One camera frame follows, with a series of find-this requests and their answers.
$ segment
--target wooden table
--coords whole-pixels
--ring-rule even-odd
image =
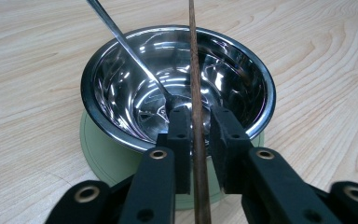
[[[188,24],[187,1],[102,1],[123,32]],[[358,0],[196,1],[199,27],[240,41],[277,88],[266,146],[309,183],[358,182]],[[0,223],[43,222],[74,184],[96,179],[83,156],[79,84],[112,36],[85,1],[0,1]],[[239,196],[212,207],[240,223]],[[191,223],[192,211],[177,212]]]

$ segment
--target stainless steel bowl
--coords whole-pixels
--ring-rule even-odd
[[[201,28],[197,35],[202,101],[230,109],[255,138],[275,107],[275,87],[267,67],[225,35]],[[126,36],[171,94],[190,97],[188,27],[149,27]],[[154,146],[158,133],[167,132],[163,95],[115,39],[89,60],[81,95],[94,122],[126,147],[142,152]],[[204,112],[207,139],[209,111]]]

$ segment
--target wooden chopstick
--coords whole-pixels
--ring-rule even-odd
[[[194,0],[189,0],[190,15],[190,85],[191,118],[193,122],[193,177],[195,221],[199,224],[211,223],[208,172],[206,166],[205,138],[202,122],[202,101],[200,93],[200,68],[197,47],[196,18]]]

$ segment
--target metal spoon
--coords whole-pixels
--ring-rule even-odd
[[[126,37],[121,33],[120,29],[118,29],[117,25],[113,22],[113,20],[109,17],[106,11],[103,9],[103,6],[97,0],[87,0],[89,5],[95,10],[97,15],[101,18],[101,20],[105,23],[105,25],[110,29],[113,35],[116,37],[118,43],[130,54],[134,61],[141,67],[142,70],[147,74],[147,76],[155,81],[157,87],[162,92],[165,98],[165,113],[167,117],[170,114],[170,111],[174,108],[186,105],[191,102],[191,99],[181,95],[172,95],[170,94],[167,89],[162,85],[159,81],[158,77],[156,77],[150,70],[147,68],[146,64],[143,62],[141,58],[132,50],[132,48],[127,43]],[[209,110],[208,106],[205,103],[202,106]]]

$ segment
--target wood grain surface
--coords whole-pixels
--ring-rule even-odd
[[[193,129],[193,186],[194,221],[196,224],[210,224],[211,202],[208,181],[207,153],[202,113],[201,76],[199,67],[199,48],[194,0],[189,0],[190,30],[190,86],[191,86],[191,124]]]
[[[124,33],[188,25],[187,1],[101,2]],[[199,27],[238,40],[273,75],[266,146],[320,189],[358,182],[358,0],[195,4]],[[79,85],[111,38],[86,1],[0,0],[0,223],[42,223],[71,186],[96,179],[80,147]],[[242,223],[240,201],[213,204],[213,223]]]

